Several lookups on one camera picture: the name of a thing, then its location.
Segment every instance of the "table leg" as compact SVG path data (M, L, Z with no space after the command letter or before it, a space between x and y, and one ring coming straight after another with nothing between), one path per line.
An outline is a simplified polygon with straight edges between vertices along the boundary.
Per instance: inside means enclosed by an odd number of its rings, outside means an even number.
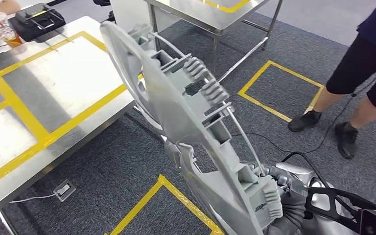
M280 7L282 6L282 2L283 2L283 0L279 0L278 6L276 7L275 14L273 15L272 22L270 23L270 27L269 27L269 30L268 30L267 35L266 35L267 38L270 38L270 35L272 34L272 30L273 30L273 27L275 26L275 22L276 22L276 19L278 17L278 14L279 14ZM266 49L267 42L268 42L268 40L266 40L266 42L264 42L263 47L262 47L263 50Z
M12 225L11 221L9 221L8 216L3 212L3 210L0 210L0 219L10 235L18 235L17 230Z
M149 18L152 24L152 29L154 32L158 32L158 23L156 22L155 7L152 4L149 4ZM159 44L159 39L155 37L155 49L159 51L161 45Z
M211 64L211 72L214 75L215 75L215 67L217 66L219 44L220 44L220 35L214 34L214 40L212 42L212 64Z

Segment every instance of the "black bracket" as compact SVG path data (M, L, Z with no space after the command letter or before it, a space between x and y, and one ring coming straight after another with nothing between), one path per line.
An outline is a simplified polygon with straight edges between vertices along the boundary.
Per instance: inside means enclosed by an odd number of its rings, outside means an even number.
M329 198L329 211L312 205L312 198L315 194L326 195ZM335 198L337 196L348 198L351 204L359 209L353 210L353 218L347 218L338 214L336 211ZM324 216L330 220L342 224L343 226L359 233L361 224L362 210L376 210L376 204L364 199L356 194L345 192L336 188L308 188L308 197L306 198L305 207L307 211Z

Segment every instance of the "yellow tape square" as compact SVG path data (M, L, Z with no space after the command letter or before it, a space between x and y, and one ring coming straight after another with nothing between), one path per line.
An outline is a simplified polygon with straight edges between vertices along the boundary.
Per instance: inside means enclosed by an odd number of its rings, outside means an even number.
M221 10L225 13L233 13L233 12L237 11L238 9L240 9L245 4L247 4L248 2L250 2L251 0L239 0L236 4L234 4L231 7L222 6L218 3L215 3L215 2L209 1L209 0L199 0L199 1L202 2L202 3L205 3L209 6L212 6L214 8L217 8L218 10Z
M30 133L37 139L37 143L32 147L28 148L22 154L18 155L5 165L0 168L0 179L4 177L6 174L10 173L25 161L30 159L32 156L37 154L38 152L46 149L48 146L56 142L60 137L65 135L67 132L72 130L76 127L79 123L83 120L88 118L91 114L96 112L98 109L103 107L105 104L109 103L115 97L120 95L126 90L126 87L122 84L119 87L115 88L110 93L106 94L102 99L91 105L90 107L86 108L84 111L79 113L74 118L67 121L64 125L60 126L52 133L48 133L46 129L41 125L41 123L34 117L34 115L28 110L25 104L20 100L20 98L15 94L15 92L11 89L11 87L6 83L3 76L8 74L21 66L26 65L27 63L40 58L57 48L77 39L79 37L83 37L95 46L97 46L102 51L106 51L106 46L100 42L98 39L94 38L90 34L85 31L79 32L65 40L50 46L49 48L40 51L22 61L14 63L3 70L0 71L0 94L5 99L4 102L0 103L0 110L6 106L10 106L14 113L19 117L19 119L24 123L26 128L30 131Z
M185 197L171 182L163 175L159 175L158 181L154 186L142 197L142 199L130 210L130 212L119 222L110 235L118 235L130 223L130 221L139 213L148 201L164 186L171 192L185 207L187 207L198 219L200 219L207 227L211 229L210 235L223 235L220 228L209 219L198 207L196 207L187 197Z
M273 61L267 61L257 72L256 74L243 86L243 88L240 89L240 91L237 93L239 96L245 98L246 100L264 108L265 110L269 111L270 113L280 117L281 119L287 121L287 122L290 122L292 119L287 117L286 115L274 110L273 108L261 103L260 101L254 99L253 97L249 96L246 94L246 91L253 85L253 83L264 73L264 71L269 67L269 66L275 66L276 68L279 68L295 77L298 77L300 79L302 79L303 81L306 81L314 86L317 86L319 87L319 90L318 92L316 93L316 95L313 97L312 101L309 103L309 106L307 107L307 109L305 110L305 113L309 110L311 110L313 108L313 106L315 105L316 101L318 100L318 97L319 97L319 94L321 93L322 89L323 89L323 85L322 84L319 84L313 80L310 80L309 78L307 77L304 77L288 68L285 68L279 64L276 64L275 62Z

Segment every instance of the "stainless steel table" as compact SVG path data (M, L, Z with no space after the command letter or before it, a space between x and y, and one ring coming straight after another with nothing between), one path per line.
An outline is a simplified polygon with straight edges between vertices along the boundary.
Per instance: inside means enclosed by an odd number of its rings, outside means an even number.
M57 31L0 54L0 209L134 106L97 21Z
M218 46L223 32L234 23L242 21L250 26L267 32L266 36L257 43L243 58L234 64L221 78L224 80L238 65L247 57L262 46L267 46L267 41L273 30L280 7L283 0L279 0L269 28L265 28L256 23L244 20L244 18L255 12L269 0L145 0L149 4L150 19L154 31L158 30L154 7L158 7L168 13L176 15L181 19L196 25L214 35L212 45L212 66L211 71L215 72L215 66L218 56ZM156 41L156 47L159 48L159 42Z

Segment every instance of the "gray plastic part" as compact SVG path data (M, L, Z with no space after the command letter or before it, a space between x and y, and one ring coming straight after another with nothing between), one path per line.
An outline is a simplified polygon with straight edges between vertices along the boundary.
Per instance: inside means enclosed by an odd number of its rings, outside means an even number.
M231 146L231 135L223 123L225 117L235 118L231 104L225 102L228 93L202 61L184 55L148 28L137 25L128 34L114 23L101 24L119 76L144 117L165 137L167 154L181 168L205 213L226 234L263 235L263 228L283 216L279 189L271 176L241 163ZM154 37L181 58L172 58L163 50L155 53ZM138 80L140 70L144 83ZM205 85L188 95L186 88L200 80ZM203 146L217 171L202 173L196 167L193 148L186 144L192 142Z

